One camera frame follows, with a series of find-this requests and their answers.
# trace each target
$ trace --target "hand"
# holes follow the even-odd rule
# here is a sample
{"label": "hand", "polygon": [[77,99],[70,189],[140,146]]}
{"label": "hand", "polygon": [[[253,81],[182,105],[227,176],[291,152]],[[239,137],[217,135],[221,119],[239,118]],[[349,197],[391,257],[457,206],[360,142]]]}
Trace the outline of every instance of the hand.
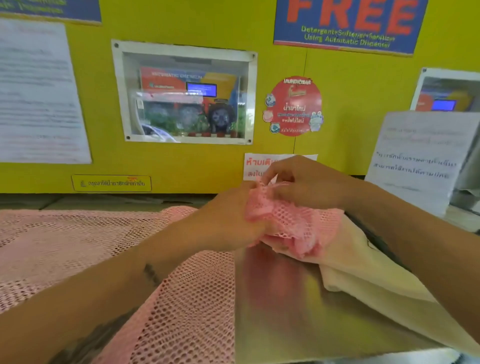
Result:
{"label": "hand", "polygon": [[255,186],[255,182],[244,182],[238,188],[218,194],[181,222],[186,229],[201,235],[200,244],[205,250],[236,250],[265,234],[274,234],[275,228],[270,222],[245,219],[249,191]]}
{"label": "hand", "polygon": [[311,159],[294,156],[274,162],[262,177],[269,183],[292,182],[273,189],[273,198],[293,202],[297,206],[347,209],[362,182]]}

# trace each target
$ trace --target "yellow label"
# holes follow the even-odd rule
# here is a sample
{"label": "yellow label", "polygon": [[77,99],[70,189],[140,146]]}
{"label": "yellow label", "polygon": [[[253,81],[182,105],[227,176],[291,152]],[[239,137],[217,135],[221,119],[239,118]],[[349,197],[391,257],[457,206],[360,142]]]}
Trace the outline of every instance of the yellow label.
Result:
{"label": "yellow label", "polygon": [[73,189],[78,192],[150,192],[150,176],[73,174]]}

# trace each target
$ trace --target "beige cloth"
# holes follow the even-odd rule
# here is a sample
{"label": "beige cloth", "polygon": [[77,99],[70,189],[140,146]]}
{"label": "beige cloth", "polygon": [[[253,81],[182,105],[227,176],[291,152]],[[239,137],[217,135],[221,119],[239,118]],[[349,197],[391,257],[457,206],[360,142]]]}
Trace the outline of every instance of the beige cloth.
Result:
{"label": "beige cloth", "polygon": [[480,345],[418,278],[371,245],[346,216],[322,256],[303,260],[320,265],[327,290],[346,292],[415,332],[460,352],[480,356]]}

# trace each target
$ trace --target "person's right arm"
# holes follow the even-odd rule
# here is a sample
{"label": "person's right arm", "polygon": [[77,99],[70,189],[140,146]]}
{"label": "person's right arm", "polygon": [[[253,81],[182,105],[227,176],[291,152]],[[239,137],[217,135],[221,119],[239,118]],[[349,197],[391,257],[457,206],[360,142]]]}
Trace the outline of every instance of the person's right arm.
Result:
{"label": "person's right arm", "polygon": [[480,237],[445,222],[371,183],[304,157],[276,162],[264,174],[273,198],[355,216],[423,282],[452,317],[480,343]]}

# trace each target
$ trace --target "person's left hand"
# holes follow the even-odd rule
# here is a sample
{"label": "person's left hand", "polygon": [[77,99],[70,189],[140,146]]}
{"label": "person's left hand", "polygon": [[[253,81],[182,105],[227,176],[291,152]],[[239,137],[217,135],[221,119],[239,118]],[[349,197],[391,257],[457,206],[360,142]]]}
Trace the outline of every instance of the person's left hand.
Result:
{"label": "person's left hand", "polygon": [[184,227],[200,235],[204,249],[215,251],[236,250],[258,241],[265,234],[275,234],[272,223],[245,219],[249,191],[255,186],[255,182],[243,182],[240,187],[218,194],[182,220]]}

